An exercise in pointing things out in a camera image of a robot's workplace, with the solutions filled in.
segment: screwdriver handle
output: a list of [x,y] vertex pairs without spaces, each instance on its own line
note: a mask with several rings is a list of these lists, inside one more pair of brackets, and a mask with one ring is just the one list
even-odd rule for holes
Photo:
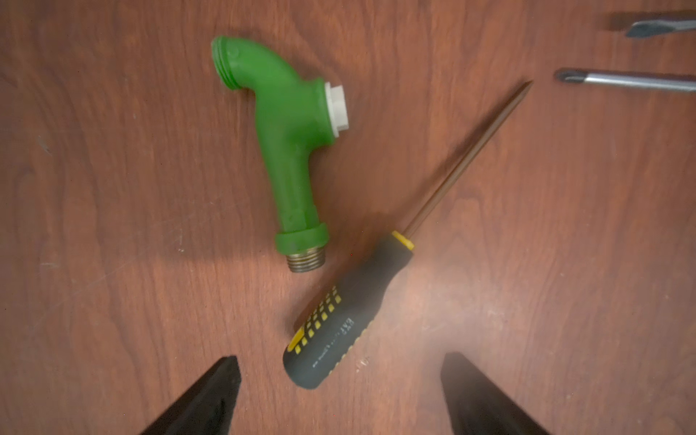
[[412,249],[410,240],[393,231],[326,294],[283,354],[295,384],[312,390],[338,365],[377,315],[389,283],[413,257]]

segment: threaded end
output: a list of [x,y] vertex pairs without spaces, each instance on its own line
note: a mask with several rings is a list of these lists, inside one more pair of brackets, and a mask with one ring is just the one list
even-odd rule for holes
[[229,60],[237,58],[239,56],[239,49],[237,47],[227,46],[227,41],[229,38],[224,36],[218,36],[213,39],[211,48],[213,51],[213,64],[215,64],[215,70],[222,79],[222,82],[230,89],[240,89],[241,86],[235,81],[235,77],[232,75],[232,70],[230,68]]
[[301,274],[310,270],[319,269],[326,261],[324,247],[310,248],[299,254],[286,255],[287,266],[290,271]]

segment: metal threads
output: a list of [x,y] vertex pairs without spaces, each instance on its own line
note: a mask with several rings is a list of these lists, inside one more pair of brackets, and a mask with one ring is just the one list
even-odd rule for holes
[[326,261],[324,247],[311,248],[299,254],[287,255],[287,266],[296,274],[318,269]]

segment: screwdriver shaft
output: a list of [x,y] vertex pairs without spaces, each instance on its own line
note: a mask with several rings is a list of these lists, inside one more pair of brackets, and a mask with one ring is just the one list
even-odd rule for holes
[[675,92],[696,92],[696,81],[661,79],[632,74],[612,74],[582,70],[559,70],[556,79],[565,83],[589,83],[597,85],[623,86],[625,88],[672,90]]
[[476,144],[467,152],[459,161],[459,163],[452,169],[452,172],[445,178],[445,180],[440,184],[440,187],[435,190],[435,192],[430,196],[430,199],[420,208],[416,217],[413,218],[411,223],[403,231],[404,237],[410,239],[411,236],[416,232],[420,224],[423,223],[425,218],[428,217],[430,212],[433,211],[440,200],[447,194],[452,185],[461,176],[464,170],[469,166],[469,164],[476,158],[476,155],[481,151],[481,149],[488,143],[491,137],[498,131],[498,128],[505,122],[507,117],[515,110],[522,99],[527,95],[529,90],[532,88],[533,81],[528,81],[523,84],[522,87],[515,93],[515,96],[505,105],[505,108],[496,116],[496,119],[488,126],[483,135],[479,138]]

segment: metal shaft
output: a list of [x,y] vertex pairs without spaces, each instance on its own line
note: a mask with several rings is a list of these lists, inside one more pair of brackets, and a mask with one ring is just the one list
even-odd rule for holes
[[696,81],[659,79],[657,77],[610,74],[582,70],[559,70],[556,79],[564,83],[591,83],[598,85],[623,86],[628,88],[673,90],[676,92],[696,92]]
[[515,96],[507,103],[505,108],[496,116],[496,119],[488,126],[486,131],[483,133],[481,138],[476,142],[476,144],[467,152],[461,161],[452,169],[452,172],[445,178],[445,181],[440,184],[440,187],[435,190],[430,199],[421,207],[421,209],[413,218],[409,226],[402,233],[404,237],[410,238],[420,227],[420,224],[425,220],[425,218],[430,214],[430,212],[435,208],[435,206],[440,202],[442,197],[450,190],[452,185],[457,181],[459,176],[464,172],[469,163],[476,157],[479,151],[488,143],[489,139],[498,131],[498,128],[505,122],[507,117],[515,110],[522,99],[527,95],[529,90],[532,88],[532,81],[528,81],[515,93]]
[[633,23],[628,38],[650,38],[667,33],[696,30],[696,19],[648,19]]
[[696,81],[655,79],[653,77],[601,74],[598,72],[589,73],[587,78],[585,78],[585,83],[628,88],[673,90],[676,92],[696,92]]

